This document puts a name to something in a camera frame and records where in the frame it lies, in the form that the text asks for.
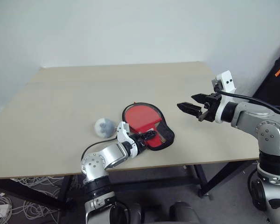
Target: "ball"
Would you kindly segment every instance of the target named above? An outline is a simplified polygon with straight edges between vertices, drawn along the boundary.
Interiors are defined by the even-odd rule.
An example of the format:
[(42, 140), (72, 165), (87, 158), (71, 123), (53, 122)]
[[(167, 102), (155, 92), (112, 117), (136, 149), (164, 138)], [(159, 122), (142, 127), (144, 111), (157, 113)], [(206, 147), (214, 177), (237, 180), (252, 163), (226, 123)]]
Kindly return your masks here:
[(94, 125), (95, 133), (101, 138), (110, 138), (114, 132), (114, 123), (107, 118), (100, 118)]

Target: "table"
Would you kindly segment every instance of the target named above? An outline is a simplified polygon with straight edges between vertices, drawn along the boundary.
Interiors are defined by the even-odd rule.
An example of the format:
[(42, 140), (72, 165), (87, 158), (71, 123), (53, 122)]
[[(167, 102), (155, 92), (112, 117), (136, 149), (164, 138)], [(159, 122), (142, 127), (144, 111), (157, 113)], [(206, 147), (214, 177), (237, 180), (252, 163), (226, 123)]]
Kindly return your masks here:
[[(191, 95), (212, 93), (213, 78), (201, 62), (41, 69), (0, 114), (0, 179), (79, 174), (83, 150), (102, 140), (94, 133), (95, 121), (109, 118), (119, 123), (127, 105), (147, 102), (163, 112), (175, 133), (174, 143), (161, 151), (146, 150), (112, 170), (196, 164), (203, 196), (251, 162), (246, 160), (258, 158), (252, 136), (227, 123), (198, 122), (177, 108), (184, 101), (197, 105)], [(232, 162), (207, 183), (198, 164), (222, 161)], [(10, 192), (11, 187), (6, 188), (10, 184), (19, 188), (18, 193), (23, 191), (17, 183), (0, 181), (6, 191)], [(63, 192), (69, 182), (67, 178)], [(38, 195), (33, 200), (52, 208), (68, 208), (59, 201), (42, 199)]]

